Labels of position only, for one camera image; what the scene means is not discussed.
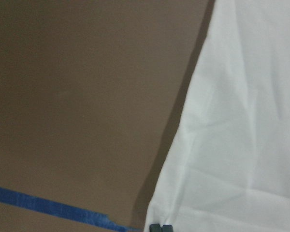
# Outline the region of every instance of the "white cloth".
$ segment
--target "white cloth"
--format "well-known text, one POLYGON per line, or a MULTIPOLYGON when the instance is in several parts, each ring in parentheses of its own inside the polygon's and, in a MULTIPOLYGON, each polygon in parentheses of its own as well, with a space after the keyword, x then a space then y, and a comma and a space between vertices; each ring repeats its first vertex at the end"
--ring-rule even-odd
POLYGON ((290 0, 216 0, 153 223, 290 232, 290 0))

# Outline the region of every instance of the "cardboard surface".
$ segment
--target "cardboard surface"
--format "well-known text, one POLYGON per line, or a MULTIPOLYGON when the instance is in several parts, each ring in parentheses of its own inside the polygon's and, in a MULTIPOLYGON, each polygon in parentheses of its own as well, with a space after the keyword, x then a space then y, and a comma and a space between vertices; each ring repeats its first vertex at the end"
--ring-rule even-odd
MULTIPOLYGON (((213 1, 0 1, 0 187, 142 228, 213 1)), ((105 231, 0 203, 0 232, 105 231)))

